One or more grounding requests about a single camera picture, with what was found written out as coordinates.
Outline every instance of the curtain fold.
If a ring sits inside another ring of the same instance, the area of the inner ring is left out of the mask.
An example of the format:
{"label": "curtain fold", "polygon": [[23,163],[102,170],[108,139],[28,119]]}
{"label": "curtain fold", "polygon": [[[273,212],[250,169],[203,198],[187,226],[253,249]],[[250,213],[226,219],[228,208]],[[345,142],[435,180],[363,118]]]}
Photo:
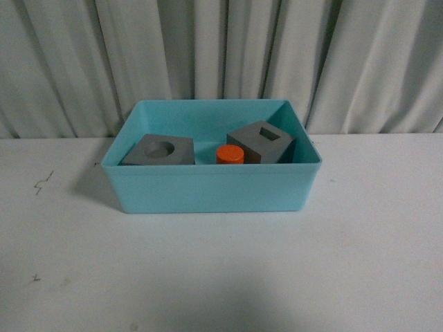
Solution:
{"label": "curtain fold", "polygon": [[284,98],[309,133],[443,132],[443,1],[3,0],[0,138],[139,100]]}

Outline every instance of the plastic bin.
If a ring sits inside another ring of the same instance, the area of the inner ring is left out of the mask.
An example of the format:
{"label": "plastic bin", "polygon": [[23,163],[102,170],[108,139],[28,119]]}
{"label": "plastic bin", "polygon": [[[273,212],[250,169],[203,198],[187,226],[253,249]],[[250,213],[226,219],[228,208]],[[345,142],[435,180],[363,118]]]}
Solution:
{"label": "plastic bin", "polygon": [[[293,162],[216,165],[226,134],[266,120],[297,138]],[[123,166],[146,133],[192,137],[196,165]],[[296,211],[322,163],[287,100],[141,101],[101,165],[126,213]]]}

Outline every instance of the orange cap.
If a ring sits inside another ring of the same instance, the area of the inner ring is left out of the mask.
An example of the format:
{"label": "orange cap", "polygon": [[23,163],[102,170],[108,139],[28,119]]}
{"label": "orange cap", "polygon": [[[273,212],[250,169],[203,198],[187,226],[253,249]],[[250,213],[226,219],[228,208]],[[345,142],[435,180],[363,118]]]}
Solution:
{"label": "orange cap", "polygon": [[217,164],[243,164],[244,152],[237,145],[222,145],[217,149]]}

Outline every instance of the gray block with square hole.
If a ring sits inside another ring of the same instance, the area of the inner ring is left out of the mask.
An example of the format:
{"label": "gray block with square hole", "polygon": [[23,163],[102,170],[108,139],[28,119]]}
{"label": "gray block with square hole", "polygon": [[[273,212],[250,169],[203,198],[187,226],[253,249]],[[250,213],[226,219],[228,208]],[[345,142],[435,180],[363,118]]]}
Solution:
{"label": "gray block with square hole", "polygon": [[296,139],[266,121],[228,133],[226,143],[244,150],[245,164],[292,163]]}
{"label": "gray block with square hole", "polygon": [[122,165],[194,165],[194,140],[146,134],[123,158]]}

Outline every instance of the white table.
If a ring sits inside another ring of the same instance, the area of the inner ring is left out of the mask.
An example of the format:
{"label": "white table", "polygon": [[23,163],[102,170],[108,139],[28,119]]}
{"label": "white table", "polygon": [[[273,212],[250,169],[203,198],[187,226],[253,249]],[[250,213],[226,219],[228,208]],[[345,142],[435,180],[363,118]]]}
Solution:
{"label": "white table", "polygon": [[0,331],[443,331],[443,135],[311,138],[303,211],[134,215],[112,139],[0,141]]}

